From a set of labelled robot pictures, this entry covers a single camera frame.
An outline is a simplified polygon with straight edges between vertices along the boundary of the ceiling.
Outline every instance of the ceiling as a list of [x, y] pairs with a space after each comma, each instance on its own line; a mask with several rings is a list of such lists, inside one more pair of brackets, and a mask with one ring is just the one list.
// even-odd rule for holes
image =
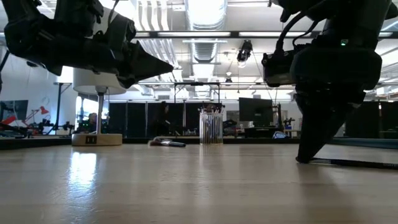
[[[41, 0], [43, 5], [39, 7], [41, 13], [48, 17], [53, 17], [55, 11], [55, 0]], [[111, 6], [114, 1], [101, 0], [104, 5]], [[170, 30], [187, 30], [187, 22], [185, 19], [184, 0], [169, 0], [167, 1], [168, 9], [168, 23]], [[267, 7], [268, 1], [261, 0], [228, 0], [228, 7], [226, 11], [226, 21], [224, 30], [238, 30], [238, 31], [281, 31], [284, 25], [279, 22], [279, 17], [282, 13], [282, 8], [273, 5]], [[384, 28], [388, 31], [398, 31], [398, 26], [393, 26], [398, 19], [391, 19], [385, 21]], [[0, 30], [3, 30], [7, 23], [6, 13], [2, 4], [0, 5]], [[291, 30], [292, 31], [306, 31], [312, 24], [310, 19], [304, 18], [299, 21]], [[317, 25], [315, 30], [321, 31], [324, 23]], [[255, 82], [260, 80], [262, 72], [262, 54], [264, 52], [270, 53], [275, 49], [276, 39], [252, 39], [254, 47], [254, 55], [249, 58], [246, 67], [239, 68], [236, 61], [236, 52], [240, 48], [243, 39], [227, 39], [227, 43], [220, 44], [216, 57], [215, 69], [213, 72], [214, 79], [223, 82], [226, 72], [231, 72], [234, 77], [234, 82], [238, 78], [241, 82]], [[300, 40], [299, 43], [309, 42], [310, 40]], [[192, 77], [192, 58], [190, 53], [190, 45], [184, 44], [182, 39], [172, 40], [174, 51], [178, 59], [179, 65], [182, 67], [182, 77]], [[292, 49], [293, 46], [290, 41], [285, 42], [285, 50]], [[388, 51], [398, 48], [398, 40], [385, 39], [380, 41], [376, 52], [384, 54]], [[385, 67], [382, 76], [398, 78], [398, 66], [395, 62], [389, 62], [389, 67]]]

